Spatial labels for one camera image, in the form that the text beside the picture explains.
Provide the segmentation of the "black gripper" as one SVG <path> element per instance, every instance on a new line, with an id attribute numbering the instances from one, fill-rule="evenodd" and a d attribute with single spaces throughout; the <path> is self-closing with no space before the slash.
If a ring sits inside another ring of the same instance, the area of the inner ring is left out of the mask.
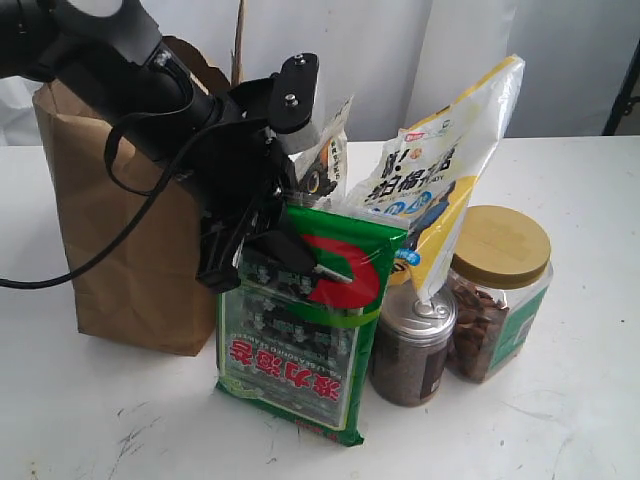
<path id="1" fill-rule="evenodd" d="M 293 161 L 267 121 L 273 90 L 269 78 L 243 82 L 225 94 L 207 95 L 192 80 L 180 81 L 185 112 L 177 115 L 181 142 L 192 144 L 178 174 L 201 206 L 200 260 L 196 280 L 211 292 L 241 284 L 239 260 L 246 250 L 287 270 L 351 284 L 352 279 L 320 264 L 296 231 L 274 229 L 277 188 L 297 186 Z"/>

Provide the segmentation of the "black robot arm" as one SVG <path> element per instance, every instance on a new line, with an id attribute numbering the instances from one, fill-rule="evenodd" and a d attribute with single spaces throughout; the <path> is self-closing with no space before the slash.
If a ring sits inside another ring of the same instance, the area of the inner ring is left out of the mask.
<path id="1" fill-rule="evenodd" d="M 138 1 L 5 1 L 1 74 L 58 81 L 98 113 L 111 127 L 107 168 L 122 140 L 161 166 L 142 194 L 143 211 L 170 181 L 193 196 L 202 215 L 196 277 L 213 292 L 238 287 L 247 248 L 293 272 L 344 281 L 318 262 L 286 206 L 298 187 L 291 157 L 319 140 L 315 54 L 215 92 Z"/>

